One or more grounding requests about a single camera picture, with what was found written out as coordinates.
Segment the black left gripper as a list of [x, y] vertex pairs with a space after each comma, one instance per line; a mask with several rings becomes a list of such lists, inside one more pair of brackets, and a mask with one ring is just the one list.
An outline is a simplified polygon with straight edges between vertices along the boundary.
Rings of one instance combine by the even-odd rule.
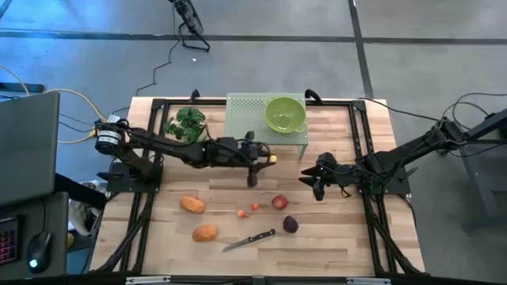
[[249, 188], [257, 185], [259, 166], [268, 167], [276, 164], [271, 161], [256, 163], [260, 156], [271, 156], [273, 153], [254, 142], [253, 138], [253, 132], [248, 132], [244, 139], [239, 140], [232, 137], [213, 139], [207, 133], [211, 161], [224, 167], [247, 168], [246, 183]]

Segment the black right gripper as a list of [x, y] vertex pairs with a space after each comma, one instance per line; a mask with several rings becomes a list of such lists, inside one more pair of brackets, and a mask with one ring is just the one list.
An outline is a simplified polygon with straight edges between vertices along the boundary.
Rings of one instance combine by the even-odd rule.
[[343, 198], [349, 198], [351, 194], [345, 188], [355, 183], [356, 178], [354, 177], [353, 170], [353, 165], [338, 164], [331, 153], [325, 152], [318, 156], [316, 165], [301, 172], [303, 175], [311, 177], [299, 177], [298, 180], [311, 187], [314, 186], [314, 197], [316, 200], [323, 200], [325, 187], [329, 187], [332, 184], [337, 185], [341, 189]]

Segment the green colander bowl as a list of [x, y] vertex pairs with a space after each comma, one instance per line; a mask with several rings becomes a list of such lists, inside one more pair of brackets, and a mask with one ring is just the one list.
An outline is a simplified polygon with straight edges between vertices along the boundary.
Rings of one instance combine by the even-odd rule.
[[306, 107], [291, 97], [268, 97], [264, 119], [273, 131], [281, 134], [302, 133], [307, 129]]

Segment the dark avocado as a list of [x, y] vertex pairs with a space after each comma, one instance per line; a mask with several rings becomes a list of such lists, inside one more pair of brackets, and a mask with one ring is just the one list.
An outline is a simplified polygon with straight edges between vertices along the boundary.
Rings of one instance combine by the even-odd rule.
[[290, 234], [293, 234], [295, 233], [298, 229], [299, 229], [299, 224], [297, 223], [297, 221], [295, 220], [295, 218], [293, 218], [292, 216], [288, 215], [284, 218], [284, 221], [283, 221], [283, 229], [290, 233]]

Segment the black-handled kitchen knife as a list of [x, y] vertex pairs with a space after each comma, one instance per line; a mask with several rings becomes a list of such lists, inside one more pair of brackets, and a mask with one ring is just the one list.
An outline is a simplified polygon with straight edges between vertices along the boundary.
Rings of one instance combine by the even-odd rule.
[[275, 229], [271, 229], [269, 231], [266, 231], [266, 232], [263, 232], [263, 233], [260, 233], [260, 234], [257, 234], [253, 237], [247, 237], [241, 241], [238, 241], [238, 242], [235, 242], [234, 244], [231, 244], [231, 245], [228, 245], [227, 247], [225, 247], [222, 252], [227, 252], [227, 251], [230, 251], [232, 249], [236, 249], [238, 247], [241, 247], [241, 246], [244, 246], [244, 245], [248, 245], [249, 243], [252, 243], [252, 242], [255, 242], [255, 241], [259, 241], [263, 238], [268, 238], [268, 237], [271, 237], [273, 235], [276, 234], [276, 230]]

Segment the orange oblong fruit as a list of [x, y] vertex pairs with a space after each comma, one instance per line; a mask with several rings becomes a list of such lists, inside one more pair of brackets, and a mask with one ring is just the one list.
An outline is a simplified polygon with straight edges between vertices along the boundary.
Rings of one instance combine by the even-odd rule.
[[205, 204], [201, 200], [190, 196], [182, 197], [180, 205], [184, 210], [193, 214], [202, 214], [205, 209]]
[[195, 242], [214, 241], [218, 236], [218, 228], [216, 225], [198, 226], [192, 232], [192, 238]]

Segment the pale green perforated shelf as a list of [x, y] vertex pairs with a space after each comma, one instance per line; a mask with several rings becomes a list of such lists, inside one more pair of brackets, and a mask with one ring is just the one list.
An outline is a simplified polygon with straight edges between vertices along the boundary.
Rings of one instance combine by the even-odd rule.
[[281, 134], [273, 131], [265, 122], [265, 100], [268, 97], [291, 97], [306, 107], [302, 93], [229, 93], [227, 94], [225, 134], [242, 139], [249, 131], [254, 138], [269, 146], [297, 146], [299, 158], [304, 156], [309, 144], [307, 129], [302, 133]]

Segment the green potted plant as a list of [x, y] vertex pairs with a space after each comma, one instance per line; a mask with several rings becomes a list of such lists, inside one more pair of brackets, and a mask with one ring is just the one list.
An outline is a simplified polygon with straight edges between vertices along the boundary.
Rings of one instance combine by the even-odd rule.
[[184, 107], [164, 123], [164, 131], [176, 140], [194, 143], [204, 131], [205, 120], [206, 116], [198, 108]]

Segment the black floor fan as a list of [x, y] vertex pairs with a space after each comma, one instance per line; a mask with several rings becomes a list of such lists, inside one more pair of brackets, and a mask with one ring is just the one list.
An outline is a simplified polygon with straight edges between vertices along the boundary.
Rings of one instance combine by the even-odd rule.
[[[176, 10], [178, 15], [183, 20], [183, 22], [180, 25], [178, 25], [178, 35], [180, 37], [182, 46], [184, 48], [209, 52], [211, 46], [202, 37], [204, 27], [202, 25], [198, 13], [195, 10], [192, 0], [168, 0], [168, 1], [172, 4], [172, 7]], [[187, 45], [181, 31], [183, 27], [186, 27], [188, 32], [192, 36], [200, 40], [205, 45], [205, 47]]]

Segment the black metal stand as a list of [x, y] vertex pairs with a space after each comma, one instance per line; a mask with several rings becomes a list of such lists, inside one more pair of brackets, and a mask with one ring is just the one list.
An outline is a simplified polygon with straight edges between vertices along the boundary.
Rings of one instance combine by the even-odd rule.
[[446, 120], [472, 184], [478, 214], [466, 230], [507, 225], [507, 108], [487, 116], [481, 123], [462, 129]]

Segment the white plastic bag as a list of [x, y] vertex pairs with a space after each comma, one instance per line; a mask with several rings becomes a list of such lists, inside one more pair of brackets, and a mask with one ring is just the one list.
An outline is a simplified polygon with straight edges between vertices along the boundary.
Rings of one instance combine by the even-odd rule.
[[[105, 183], [99, 180], [83, 181], [81, 185], [96, 192], [105, 194]], [[101, 210], [94, 209], [88, 204], [70, 200], [68, 213], [68, 226], [76, 230], [82, 236], [90, 236], [93, 225]]]

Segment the grey desk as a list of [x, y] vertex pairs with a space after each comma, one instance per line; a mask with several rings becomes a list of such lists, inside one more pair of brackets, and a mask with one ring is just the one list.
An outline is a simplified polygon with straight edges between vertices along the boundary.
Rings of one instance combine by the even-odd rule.
[[[18, 235], [21, 237], [18, 260], [0, 265], [0, 281], [62, 276], [67, 273], [67, 215], [68, 195], [56, 193], [45, 199], [0, 207], [0, 219], [17, 217]], [[49, 241], [49, 265], [41, 273], [29, 271], [27, 250], [32, 238], [42, 231], [51, 234]]]

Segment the black flat bar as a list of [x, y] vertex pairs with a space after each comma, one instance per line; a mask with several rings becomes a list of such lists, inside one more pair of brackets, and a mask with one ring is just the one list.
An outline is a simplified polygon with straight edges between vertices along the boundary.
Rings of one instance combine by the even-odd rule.
[[29, 83], [25, 84], [24, 88], [21, 83], [0, 82], [0, 91], [24, 93], [25, 89], [30, 93], [43, 93], [45, 91], [45, 87], [41, 84]]

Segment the backlit keyboard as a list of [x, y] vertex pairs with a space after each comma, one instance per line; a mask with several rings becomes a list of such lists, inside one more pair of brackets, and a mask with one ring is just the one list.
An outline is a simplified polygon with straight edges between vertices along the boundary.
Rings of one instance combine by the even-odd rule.
[[0, 219], [0, 266], [19, 260], [20, 217]]

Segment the silver bracket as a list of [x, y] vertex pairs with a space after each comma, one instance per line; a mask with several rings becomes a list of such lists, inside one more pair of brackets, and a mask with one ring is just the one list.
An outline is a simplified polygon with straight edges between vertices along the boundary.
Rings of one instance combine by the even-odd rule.
[[163, 285], [170, 282], [169, 275], [133, 276], [126, 278], [125, 285]]
[[372, 278], [372, 277], [347, 277], [347, 285], [391, 285], [389, 279]]

